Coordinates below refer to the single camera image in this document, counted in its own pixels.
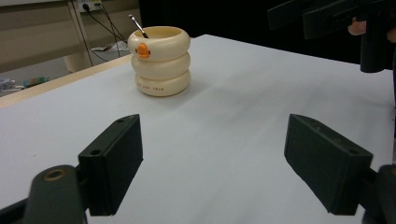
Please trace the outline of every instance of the electrical outlet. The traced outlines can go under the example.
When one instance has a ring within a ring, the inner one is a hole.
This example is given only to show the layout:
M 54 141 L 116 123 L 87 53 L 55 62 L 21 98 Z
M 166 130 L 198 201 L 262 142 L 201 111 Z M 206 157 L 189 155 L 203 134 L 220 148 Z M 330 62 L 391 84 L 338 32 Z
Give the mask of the electrical outlet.
M 101 10 L 99 6 L 96 6 L 95 4 L 102 4 L 101 0 L 77 0 L 78 2 L 78 9 L 79 12 L 87 12 L 87 10 L 84 9 L 84 4 L 87 4 L 87 6 L 90 8 L 90 11 L 95 11 L 95 10 Z

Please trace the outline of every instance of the human hand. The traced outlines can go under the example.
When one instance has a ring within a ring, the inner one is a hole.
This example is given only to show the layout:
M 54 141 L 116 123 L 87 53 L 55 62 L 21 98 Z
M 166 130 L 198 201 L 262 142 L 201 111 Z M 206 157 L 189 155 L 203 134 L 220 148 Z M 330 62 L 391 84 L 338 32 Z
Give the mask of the human hand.
M 347 30 L 352 35 L 363 35 L 366 33 L 366 21 L 353 21 L 351 25 L 347 27 Z M 387 39 L 396 43 L 396 27 L 393 27 L 387 32 Z

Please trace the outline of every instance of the screw hole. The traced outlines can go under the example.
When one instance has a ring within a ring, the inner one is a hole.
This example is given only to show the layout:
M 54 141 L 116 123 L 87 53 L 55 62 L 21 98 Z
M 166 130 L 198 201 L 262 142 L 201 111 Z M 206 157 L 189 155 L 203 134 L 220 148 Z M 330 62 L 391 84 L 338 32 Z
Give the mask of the screw hole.
M 95 149 L 95 150 L 93 150 L 92 152 L 91 152 L 91 155 L 98 155 L 100 153 L 100 150 L 99 149 Z

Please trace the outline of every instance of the cream ring stack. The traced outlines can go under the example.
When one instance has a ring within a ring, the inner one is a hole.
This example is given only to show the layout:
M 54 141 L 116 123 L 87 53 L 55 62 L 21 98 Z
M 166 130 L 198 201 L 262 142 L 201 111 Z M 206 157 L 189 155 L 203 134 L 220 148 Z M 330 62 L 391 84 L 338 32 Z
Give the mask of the cream ring stack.
M 153 96 L 184 91 L 191 81 L 189 35 L 171 26 L 153 26 L 144 30 L 148 38 L 139 30 L 128 38 L 137 88 Z

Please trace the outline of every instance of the table surface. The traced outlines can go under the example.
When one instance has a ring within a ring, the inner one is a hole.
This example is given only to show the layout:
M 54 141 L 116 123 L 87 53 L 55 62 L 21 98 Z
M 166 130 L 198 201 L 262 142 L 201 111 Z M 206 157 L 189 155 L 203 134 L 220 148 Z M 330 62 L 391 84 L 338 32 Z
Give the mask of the table surface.
M 287 164 L 288 119 L 328 125 L 371 151 L 377 171 L 392 162 L 391 71 L 213 35 L 194 38 L 189 53 L 191 84 L 170 97 L 139 91 L 125 56 L 0 98 L 0 207 L 26 198 L 41 171 L 78 165 L 114 120 L 139 114 L 144 160 L 118 213 L 87 212 L 89 223 L 361 223 L 361 207 L 329 214 Z

